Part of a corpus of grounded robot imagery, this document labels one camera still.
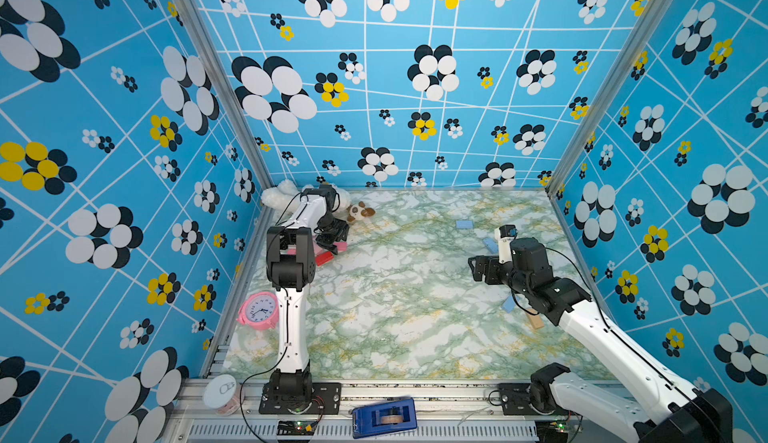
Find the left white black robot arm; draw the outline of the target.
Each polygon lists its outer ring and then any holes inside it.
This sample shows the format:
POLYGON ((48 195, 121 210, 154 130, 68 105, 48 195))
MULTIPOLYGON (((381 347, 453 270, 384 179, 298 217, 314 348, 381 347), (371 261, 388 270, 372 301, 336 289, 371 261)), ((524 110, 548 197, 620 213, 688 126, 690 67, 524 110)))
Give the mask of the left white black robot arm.
POLYGON ((278 359, 267 393, 282 408, 299 412, 308 409, 313 400, 306 305, 317 269, 315 248, 337 253, 348 224, 334 216, 341 198, 330 185, 306 188, 292 200, 298 207, 270 227, 266 236, 266 276, 275 290, 280 314, 278 359))

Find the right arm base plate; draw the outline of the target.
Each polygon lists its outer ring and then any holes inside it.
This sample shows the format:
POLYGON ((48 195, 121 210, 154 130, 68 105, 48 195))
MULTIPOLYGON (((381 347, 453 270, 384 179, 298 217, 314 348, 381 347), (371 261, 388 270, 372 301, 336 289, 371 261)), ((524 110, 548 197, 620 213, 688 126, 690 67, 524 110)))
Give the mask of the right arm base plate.
POLYGON ((546 403, 537 408, 530 393, 530 384, 500 383, 497 386, 501 398, 501 408, 505 416, 566 417, 569 411, 556 404, 546 403))

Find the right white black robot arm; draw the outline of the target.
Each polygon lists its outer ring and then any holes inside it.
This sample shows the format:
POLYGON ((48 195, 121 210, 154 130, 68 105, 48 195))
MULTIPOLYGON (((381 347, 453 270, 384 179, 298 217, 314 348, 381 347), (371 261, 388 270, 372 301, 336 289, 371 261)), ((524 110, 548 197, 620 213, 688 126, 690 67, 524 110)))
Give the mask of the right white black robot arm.
POLYGON ((577 413, 625 442, 732 441, 731 403, 665 367, 610 322, 581 285, 555 276, 543 244, 500 236, 497 245, 495 256, 469 258, 473 279, 523 296, 539 316, 588 349, 632 396, 622 398, 552 363, 531 376, 529 399, 536 411, 577 413))

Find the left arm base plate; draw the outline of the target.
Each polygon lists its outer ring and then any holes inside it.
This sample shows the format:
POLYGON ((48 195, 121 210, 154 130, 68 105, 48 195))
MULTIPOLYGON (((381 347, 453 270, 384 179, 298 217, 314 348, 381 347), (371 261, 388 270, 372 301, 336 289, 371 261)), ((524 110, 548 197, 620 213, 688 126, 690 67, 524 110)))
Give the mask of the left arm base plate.
POLYGON ((338 382, 313 383, 297 391, 267 383, 263 387, 258 411, 262 415, 337 415, 342 396, 338 382))

